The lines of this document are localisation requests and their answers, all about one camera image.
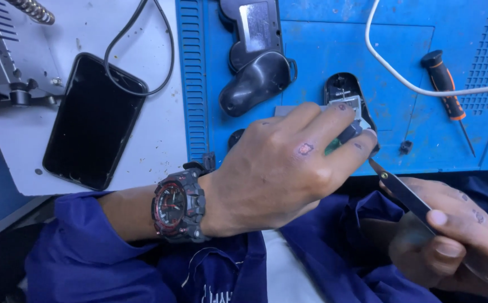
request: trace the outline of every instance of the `black smartphone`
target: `black smartphone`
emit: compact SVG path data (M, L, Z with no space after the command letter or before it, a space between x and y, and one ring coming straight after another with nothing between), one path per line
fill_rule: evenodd
M77 55L61 101L43 167L51 174L93 190L105 190L117 168L147 91L140 79L89 53Z

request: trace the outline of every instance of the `coiled spring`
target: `coiled spring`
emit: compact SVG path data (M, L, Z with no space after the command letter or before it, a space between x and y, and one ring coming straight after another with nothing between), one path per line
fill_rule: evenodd
M55 16L36 0L6 0L39 24L52 25Z

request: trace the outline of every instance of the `screwdriver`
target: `screwdriver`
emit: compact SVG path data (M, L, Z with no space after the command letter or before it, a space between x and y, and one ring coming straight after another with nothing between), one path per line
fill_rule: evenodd
M436 91L455 91L454 79L452 79L450 71L444 64L442 56L443 51L432 51L423 56L420 63L429 73L431 84ZM473 156L476 157L473 145L470 143L469 135L467 135L463 122L461 122L462 119L467 116L467 114L463 110L463 107L459 104L457 96L443 97L443 103L450 120L459 121L461 129L463 129L463 134L469 143L470 151L473 153Z

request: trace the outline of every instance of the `orange screwdriver handle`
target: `orange screwdriver handle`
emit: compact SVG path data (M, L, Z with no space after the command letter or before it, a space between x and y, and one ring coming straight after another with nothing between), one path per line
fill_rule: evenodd
M443 62L443 51L436 50L423 56L421 65L429 73L429 78L438 92L455 91L454 79ZM451 120L461 120L467 116L456 96L443 97L443 104Z

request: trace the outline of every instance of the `black cable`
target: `black cable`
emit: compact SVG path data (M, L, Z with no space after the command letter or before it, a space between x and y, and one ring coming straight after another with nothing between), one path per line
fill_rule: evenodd
M124 26L122 31L120 31L119 34L117 35L117 37L115 37L113 39L113 41L111 41L111 43L109 44L109 46L106 50L106 55L104 56L104 68L106 69L106 74L108 75L109 79L111 79L113 84L115 84L118 88L122 89L126 93L136 95L136 96L140 96L140 97L146 97L146 96L149 96L149 95L152 95L152 94L155 94L155 93L161 91L161 89L164 88L164 86L166 86L166 84L169 82L169 79L171 78L171 74L173 73L173 66L174 66L174 62L175 62L175 45L174 45L174 41L173 41L173 32L171 31L171 26L169 25L169 21L167 21L167 17L165 17L165 13L164 13L163 9L161 9L161 6L158 3L158 0L154 0L154 3L156 3L156 6L158 7L158 10L160 10L162 18L164 18L165 26L167 27L167 31L169 33L169 40L171 41L171 65L169 66L169 73L167 73L167 77L165 78L164 82L160 86L158 86L158 88L156 88L153 91L150 91L148 93L135 93L129 89L126 89L126 88L120 86L119 83L117 83L117 81L115 81L113 79L113 77L111 77L111 72L109 71L109 54L111 53L111 50L113 49L115 44L117 44L117 42L124 35L126 35L126 32L128 32L130 30L130 28L133 26L133 24L136 22L137 18L141 15L141 12L145 8L147 1L148 0L141 0L136 11L133 13L132 17L130 18L130 21L128 21L128 23Z

